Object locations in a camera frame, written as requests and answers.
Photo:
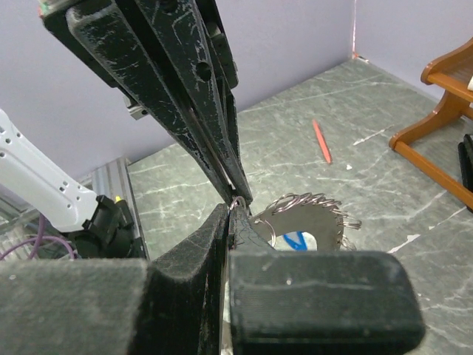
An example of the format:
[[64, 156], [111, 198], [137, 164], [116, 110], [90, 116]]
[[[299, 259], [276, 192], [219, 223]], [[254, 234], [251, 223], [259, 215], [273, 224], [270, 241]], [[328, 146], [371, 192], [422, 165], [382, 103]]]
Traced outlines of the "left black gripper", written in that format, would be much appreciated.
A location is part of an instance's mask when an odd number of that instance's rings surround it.
[[237, 69], [215, 1], [41, 1], [46, 29], [152, 116], [226, 203], [253, 200], [228, 134]]

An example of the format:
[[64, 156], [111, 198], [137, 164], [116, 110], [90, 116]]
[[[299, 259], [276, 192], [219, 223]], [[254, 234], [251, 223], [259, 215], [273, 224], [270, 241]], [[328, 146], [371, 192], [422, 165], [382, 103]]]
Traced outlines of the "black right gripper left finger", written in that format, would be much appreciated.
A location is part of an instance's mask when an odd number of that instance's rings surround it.
[[1, 264], [3, 354], [218, 354], [228, 208], [144, 259]]

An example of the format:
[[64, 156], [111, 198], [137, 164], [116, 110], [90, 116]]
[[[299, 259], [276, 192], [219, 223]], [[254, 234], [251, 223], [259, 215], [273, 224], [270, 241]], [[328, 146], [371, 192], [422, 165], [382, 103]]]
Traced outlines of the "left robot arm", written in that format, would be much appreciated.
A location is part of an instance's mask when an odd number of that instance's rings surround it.
[[[221, 198], [253, 199], [239, 154], [237, 69], [214, 1], [42, 1], [46, 29], [150, 115]], [[1, 184], [34, 206], [85, 258], [146, 257], [129, 207], [82, 186], [1, 115]]]

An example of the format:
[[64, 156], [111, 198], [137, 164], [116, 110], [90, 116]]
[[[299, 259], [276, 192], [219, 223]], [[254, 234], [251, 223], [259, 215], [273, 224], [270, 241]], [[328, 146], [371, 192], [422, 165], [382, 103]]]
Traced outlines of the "grey keyring disc with rings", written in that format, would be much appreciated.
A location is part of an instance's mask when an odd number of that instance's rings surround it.
[[361, 221], [349, 216], [340, 205], [339, 200], [328, 198], [324, 193], [288, 193], [251, 217], [250, 222], [271, 246], [276, 245], [278, 236], [297, 232], [311, 234], [319, 251], [342, 248], [355, 251], [355, 244], [345, 236], [344, 230], [359, 230]]

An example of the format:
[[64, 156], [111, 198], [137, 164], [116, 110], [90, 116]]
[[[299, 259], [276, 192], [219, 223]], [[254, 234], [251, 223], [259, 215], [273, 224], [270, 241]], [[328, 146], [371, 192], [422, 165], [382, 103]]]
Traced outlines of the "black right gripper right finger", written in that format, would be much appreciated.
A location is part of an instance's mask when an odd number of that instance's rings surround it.
[[404, 267], [379, 251], [294, 251], [230, 214], [235, 354], [406, 354], [426, 333]]

